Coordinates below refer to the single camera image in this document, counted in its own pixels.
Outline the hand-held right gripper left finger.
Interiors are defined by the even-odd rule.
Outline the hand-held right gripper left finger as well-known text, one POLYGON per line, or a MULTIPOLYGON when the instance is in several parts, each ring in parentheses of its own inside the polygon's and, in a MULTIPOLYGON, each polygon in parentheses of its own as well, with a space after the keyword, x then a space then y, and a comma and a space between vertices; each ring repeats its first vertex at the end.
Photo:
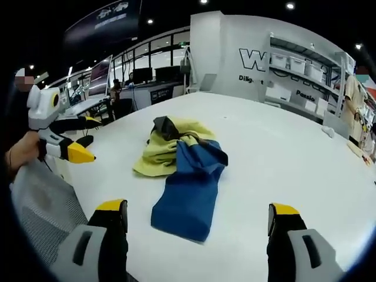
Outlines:
POLYGON ((127 252, 127 200, 107 201, 61 243, 55 276, 59 281, 128 281, 127 252))

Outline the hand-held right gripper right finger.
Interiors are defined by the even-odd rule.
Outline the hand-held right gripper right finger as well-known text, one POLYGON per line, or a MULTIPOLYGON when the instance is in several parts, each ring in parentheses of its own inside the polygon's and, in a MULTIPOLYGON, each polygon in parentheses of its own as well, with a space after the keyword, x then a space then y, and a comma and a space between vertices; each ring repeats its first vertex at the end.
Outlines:
POLYGON ((269 204, 266 252, 268 281, 338 281, 344 274, 330 243, 285 204, 269 204))

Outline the person's left hand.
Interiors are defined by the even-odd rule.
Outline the person's left hand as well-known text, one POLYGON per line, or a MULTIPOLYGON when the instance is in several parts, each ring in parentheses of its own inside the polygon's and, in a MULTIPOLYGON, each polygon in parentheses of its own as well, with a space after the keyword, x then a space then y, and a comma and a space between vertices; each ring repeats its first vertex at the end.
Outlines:
POLYGON ((39 157, 39 135, 28 131, 6 153, 5 161, 8 172, 16 173, 19 168, 39 157))

